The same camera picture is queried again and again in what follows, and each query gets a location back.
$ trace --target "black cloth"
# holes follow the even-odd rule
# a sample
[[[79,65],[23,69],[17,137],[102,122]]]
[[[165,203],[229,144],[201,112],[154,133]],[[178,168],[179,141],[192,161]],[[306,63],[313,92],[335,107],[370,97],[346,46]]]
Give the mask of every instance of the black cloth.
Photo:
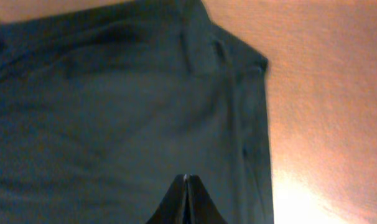
[[[199,0],[0,25],[0,223],[145,223],[178,174],[273,223],[267,65]]]

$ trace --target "brown surface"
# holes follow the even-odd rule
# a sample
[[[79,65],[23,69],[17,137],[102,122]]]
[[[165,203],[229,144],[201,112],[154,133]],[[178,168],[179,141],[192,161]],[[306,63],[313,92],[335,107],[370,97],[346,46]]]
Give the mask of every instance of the brown surface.
[[[276,224],[376,224],[377,1],[205,4],[271,61]]]

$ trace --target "fabric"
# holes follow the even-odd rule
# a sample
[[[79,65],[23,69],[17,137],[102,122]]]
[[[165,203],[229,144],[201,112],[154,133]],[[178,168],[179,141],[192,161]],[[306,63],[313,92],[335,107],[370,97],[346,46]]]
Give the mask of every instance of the fabric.
[[[145,223],[178,174],[273,223],[268,61],[198,0],[0,26],[0,223]]]

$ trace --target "table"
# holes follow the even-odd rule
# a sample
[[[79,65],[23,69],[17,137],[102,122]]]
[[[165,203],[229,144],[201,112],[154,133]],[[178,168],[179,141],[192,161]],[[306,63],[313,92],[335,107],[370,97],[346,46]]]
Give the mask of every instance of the table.
[[[275,223],[377,224],[377,1],[205,5],[271,61]]]

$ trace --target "tabletop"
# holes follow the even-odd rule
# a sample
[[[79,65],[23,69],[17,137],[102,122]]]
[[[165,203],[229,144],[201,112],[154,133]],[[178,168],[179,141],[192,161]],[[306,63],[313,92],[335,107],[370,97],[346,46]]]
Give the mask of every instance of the tabletop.
[[[205,5],[271,62],[275,223],[377,224],[377,1]]]

